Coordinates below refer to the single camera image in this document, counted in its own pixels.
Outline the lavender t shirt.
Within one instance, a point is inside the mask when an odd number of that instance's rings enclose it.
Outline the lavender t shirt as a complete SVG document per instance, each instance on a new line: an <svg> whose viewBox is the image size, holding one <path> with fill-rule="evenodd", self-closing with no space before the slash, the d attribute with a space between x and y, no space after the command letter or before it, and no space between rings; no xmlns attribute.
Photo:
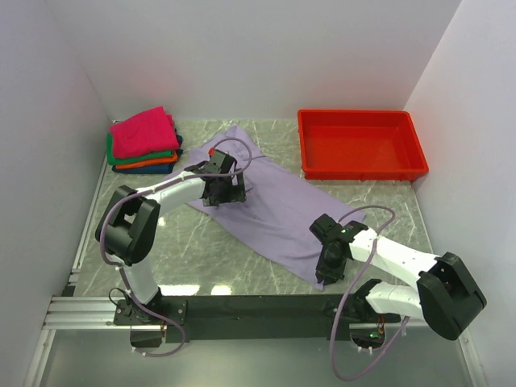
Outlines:
<svg viewBox="0 0 516 387"><path fill-rule="evenodd" d="M189 151L189 164L208 160L208 151L218 148L245 167L245 202L204 206L197 200L190 206L208 214L240 242L275 262L318 290L315 269L322 245L310 232L322 214L333 219L351 207L270 160L238 126L218 133Z"/></svg>

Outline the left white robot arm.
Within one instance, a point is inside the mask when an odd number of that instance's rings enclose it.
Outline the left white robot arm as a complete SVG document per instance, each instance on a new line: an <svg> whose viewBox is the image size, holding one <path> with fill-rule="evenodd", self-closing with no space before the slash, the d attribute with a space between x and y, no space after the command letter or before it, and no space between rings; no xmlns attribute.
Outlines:
<svg viewBox="0 0 516 387"><path fill-rule="evenodd" d="M141 323L153 323L161 313L162 293L148 260L160 216L197 200L204 206L244 202L243 171L249 166L239 168L236 158L213 148L209 160L172 178L140 189L122 185L115 190L96 240L105 263L120 272L134 302L132 313Z"/></svg>

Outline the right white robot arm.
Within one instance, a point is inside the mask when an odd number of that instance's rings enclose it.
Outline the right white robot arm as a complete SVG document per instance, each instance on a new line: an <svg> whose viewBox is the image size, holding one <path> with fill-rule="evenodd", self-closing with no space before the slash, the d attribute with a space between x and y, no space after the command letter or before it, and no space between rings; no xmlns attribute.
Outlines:
<svg viewBox="0 0 516 387"><path fill-rule="evenodd" d="M343 279L350 260L370 263L402 281L392 285L366 281L348 296L336 314L358 323L396 314L424 321L436 334L456 340L486 307L487 300L464 262L453 253L435 256L378 235L363 223L337 223L328 214L317 218L311 233L321 243L316 265L318 283Z"/></svg>

